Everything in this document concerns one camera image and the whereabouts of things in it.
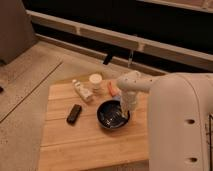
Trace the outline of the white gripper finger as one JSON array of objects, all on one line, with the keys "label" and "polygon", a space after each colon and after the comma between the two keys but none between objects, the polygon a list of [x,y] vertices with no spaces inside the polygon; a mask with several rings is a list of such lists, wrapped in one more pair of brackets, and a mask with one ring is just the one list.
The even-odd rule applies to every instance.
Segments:
[{"label": "white gripper finger", "polygon": [[128,118],[128,110],[121,108],[121,116],[125,119]]}]

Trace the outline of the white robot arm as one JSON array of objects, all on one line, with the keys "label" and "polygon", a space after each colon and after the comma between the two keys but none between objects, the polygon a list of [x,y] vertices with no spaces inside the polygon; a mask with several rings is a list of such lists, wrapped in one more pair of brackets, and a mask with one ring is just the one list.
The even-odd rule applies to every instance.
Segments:
[{"label": "white robot arm", "polygon": [[121,106],[133,109],[147,92],[150,171],[213,171],[211,120],[213,73],[143,77],[131,71],[117,79]]}]

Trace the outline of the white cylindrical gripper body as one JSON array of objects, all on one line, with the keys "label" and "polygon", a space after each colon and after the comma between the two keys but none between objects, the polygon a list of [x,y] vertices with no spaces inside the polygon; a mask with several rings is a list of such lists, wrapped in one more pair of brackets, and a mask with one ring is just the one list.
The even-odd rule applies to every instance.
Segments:
[{"label": "white cylindrical gripper body", "polygon": [[137,92],[121,92],[121,108],[123,111],[134,111],[137,105]]}]

